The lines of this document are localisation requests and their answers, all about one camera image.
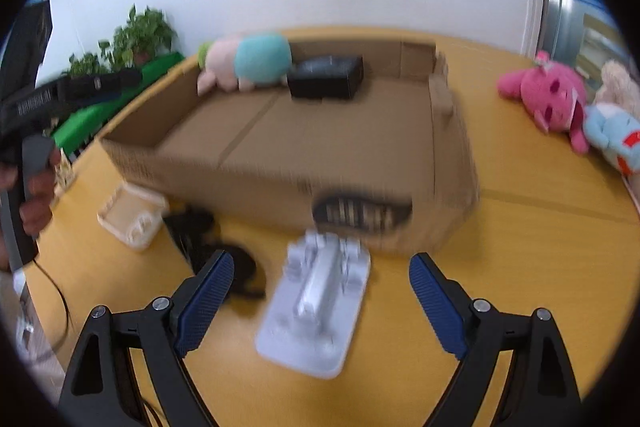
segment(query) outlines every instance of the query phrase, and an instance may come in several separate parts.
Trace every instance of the small black box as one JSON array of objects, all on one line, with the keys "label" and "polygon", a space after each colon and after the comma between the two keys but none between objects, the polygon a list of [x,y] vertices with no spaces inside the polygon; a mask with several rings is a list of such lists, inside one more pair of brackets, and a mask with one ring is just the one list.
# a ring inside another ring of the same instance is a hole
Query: small black box
[{"label": "small black box", "polygon": [[292,98],[351,100],[364,76],[362,57],[327,55],[299,62],[287,74]]}]

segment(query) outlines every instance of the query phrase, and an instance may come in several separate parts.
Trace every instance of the green plant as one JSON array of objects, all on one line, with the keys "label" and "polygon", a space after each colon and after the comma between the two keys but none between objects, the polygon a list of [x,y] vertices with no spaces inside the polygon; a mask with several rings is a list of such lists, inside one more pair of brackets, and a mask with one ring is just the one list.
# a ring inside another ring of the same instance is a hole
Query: green plant
[{"label": "green plant", "polygon": [[100,63],[98,55],[95,53],[85,53],[82,58],[75,55],[69,57],[69,69],[65,71],[71,78],[83,76],[84,74],[108,73],[109,69]]},{"label": "green plant", "polygon": [[136,5],[129,10],[125,26],[113,33],[113,42],[99,41],[100,54],[113,71],[133,65],[141,66],[156,58],[162,50],[171,51],[175,32],[164,20],[164,13],[146,7],[144,13],[136,13]]}]

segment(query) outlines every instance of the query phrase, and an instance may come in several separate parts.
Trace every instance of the cardboard box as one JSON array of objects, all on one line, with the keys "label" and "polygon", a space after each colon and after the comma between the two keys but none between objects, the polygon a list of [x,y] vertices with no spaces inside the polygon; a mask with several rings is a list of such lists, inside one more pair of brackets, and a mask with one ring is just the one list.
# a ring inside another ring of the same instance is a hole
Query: cardboard box
[{"label": "cardboard box", "polygon": [[351,102],[284,88],[198,98],[195,57],[103,131],[124,178],[214,212],[301,232],[434,251],[478,201],[465,126],[433,44],[292,39],[294,61],[362,55]]}]

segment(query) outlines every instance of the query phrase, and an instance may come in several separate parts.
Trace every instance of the silver screw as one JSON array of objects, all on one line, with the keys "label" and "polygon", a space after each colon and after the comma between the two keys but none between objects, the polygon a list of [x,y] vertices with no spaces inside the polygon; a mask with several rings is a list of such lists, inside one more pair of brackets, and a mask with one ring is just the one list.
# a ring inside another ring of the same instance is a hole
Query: silver screw
[{"label": "silver screw", "polygon": [[107,308],[103,305],[96,306],[93,310],[91,310],[91,316],[94,319],[98,319],[102,317],[107,312]]},{"label": "silver screw", "polygon": [[541,321],[549,321],[551,320],[551,312],[546,308],[538,308],[536,310],[536,315]]},{"label": "silver screw", "polygon": [[169,299],[166,297],[158,297],[151,305],[155,310],[162,311],[169,307]]},{"label": "silver screw", "polygon": [[491,309],[491,304],[489,304],[489,301],[485,301],[484,299],[476,299],[474,301],[474,308],[478,312],[486,313]]}]

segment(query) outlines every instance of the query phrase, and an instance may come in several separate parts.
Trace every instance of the stuffed animal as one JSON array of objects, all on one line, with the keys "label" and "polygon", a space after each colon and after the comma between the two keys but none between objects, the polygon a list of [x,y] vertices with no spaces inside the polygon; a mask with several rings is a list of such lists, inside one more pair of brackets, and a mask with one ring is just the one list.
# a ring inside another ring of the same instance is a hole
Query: stuffed animal
[{"label": "stuffed animal", "polygon": [[602,87],[596,92],[595,102],[614,103],[640,120],[640,87],[625,67],[609,60],[600,71]]},{"label": "stuffed animal", "polygon": [[640,172],[640,122],[613,103],[586,108],[584,134],[624,175]]},{"label": "stuffed animal", "polygon": [[587,93],[582,77],[569,66],[550,62],[548,54],[536,56],[536,66],[500,77],[498,93],[522,100],[543,132],[567,132],[575,152],[584,154],[589,143],[582,131]]},{"label": "stuffed animal", "polygon": [[198,50],[198,94],[218,84],[225,91],[286,84],[291,67],[289,42],[277,33],[231,36]]}]

